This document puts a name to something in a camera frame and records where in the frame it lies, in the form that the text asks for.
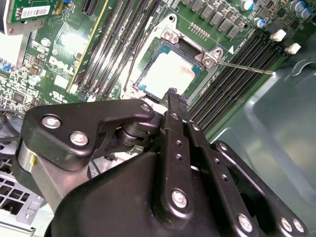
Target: gray plastic surface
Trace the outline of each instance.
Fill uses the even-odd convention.
[[[310,57],[314,52],[305,50]],[[306,54],[296,56],[296,62]],[[316,70],[279,69],[210,141],[223,140],[316,237]]]

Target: barcode label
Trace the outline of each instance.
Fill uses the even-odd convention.
[[[35,16],[44,16],[49,13],[49,10],[50,6],[26,7],[22,10],[21,19]]]

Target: ram slot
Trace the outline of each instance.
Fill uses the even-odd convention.
[[[140,20],[140,28],[138,30],[137,36],[133,39],[133,43],[131,43],[131,47],[129,47],[127,52],[123,55],[120,63],[118,64],[116,70],[113,73],[113,76],[110,82],[108,83],[108,85],[106,85],[106,90],[101,91],[100,93],[100,95],[102,95],[102,100],[106,100],[108,98],[114,85],[117,83],[122,70],[124,69],[128,60],[132,56],[133,51],[136,50],[137,46],[139,46],[139,43],[142,40],[142,37],[144,35],[143,32],[145,30],[147,22],[149,21],[149,18],[153,16],[153,14],[155,13],[156,9],[159,7],[160,4],[161,4],[161,0],[149,1],[148,8],[145,11],[145,14],[142,16],[142,20]]]
[[[150,0],[139,1],[137,3],[137,6],[135,7],[135,10],[133,11],[133,14],[130,16],[131,20],[128,21],[126,29],[122,35],[122,39],[119,41],[118,46],[114,50],[114,52],[110,58],[110,61],[108,62],[107,68],[102,73],[102,77],[99,80],[98,88],[100,89],[100,91],[99,91],[100,94],[102,94],[105,91],[106,85],[107,85],[106,82],[108,81],[108,76],[111,73],[113,66],[115,65],[119,56],[123,52],[124,48],[126,51],[128,45],[131,43],[130,40],[133,38],[134,34],[136,33],[136,31],[139,27],[137,25],[137,23],[140,21],[142,13],[143,13],[143,11],[144,11],[144,9],[147,6],[149,1]]]
[[[266,70],[280,58],[281,52],[282,48],[269,44],[265,35],[257,32],[231,62]],[[258,73],[224,67],[215,82],[191,107],[191,119],[204,131],[210,130],[261,77]]]
[[[111,14],[108,14],[104,22],[108,22],[106,25],[105,30],[102,32],[101,38],[94,49],[92,56],[84,70],[84,72],[80,73],[80,75],[77,76],[76,81],[80,81],[80,90],[87,91],[90,87],[90,85],[94,81],[94,72],[96,70],[96,67],[99,65],[100,57],[102,56],[102,53],[104,52],[105,48],[107,47],[110,36],[114,31],[114,28],[116,27],[122,7],[124,5],[123,0],[119,0],[116,2],[114,9],[111,11]]]

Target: cable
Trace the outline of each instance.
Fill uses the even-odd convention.
[[[100,169],[98,168],[97,164],[95,163],[94,160],[91,160],[92,165],[94,166],[95,170],[98,172],[98,174],[101,174]]]
[[[5,154],[0,152],[0,159],[13,159],[14,155],[12,154]]]
[[[2,137],[0,138],[0,143],[10,143],[10,142],[13,142],[13,141],[18,141],[19,140],[19,137]]]
[[[0,108],[0,112],[9,112],[9,113],[13,113],[13,114],[16,114],[16,115],[19,115],[19,116],[24,116],[24,114],[22,114],[19,111],[12,110],[12,109],[7,109],[7,108]]]
[[[8,118],[6,116],[4,116],[3,114],[1,114],[1,119],[4,123],[4,126],[8,129],[8,131],[14,136],[14,137],[19,137],[20,133],[12,126],[12,124],[10,123],[10,121],[8,120]]]

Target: motherboard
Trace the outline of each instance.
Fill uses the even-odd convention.
[[[271,76],[266,71],[316,30],[312,0],[8,0],[8,6],[12,23],[42,19],[42,25],[26,35],[21,65],[0,53],[2,107],[24,114],[39,105],[98,100],[160,103],[174,87],[208,137]]]

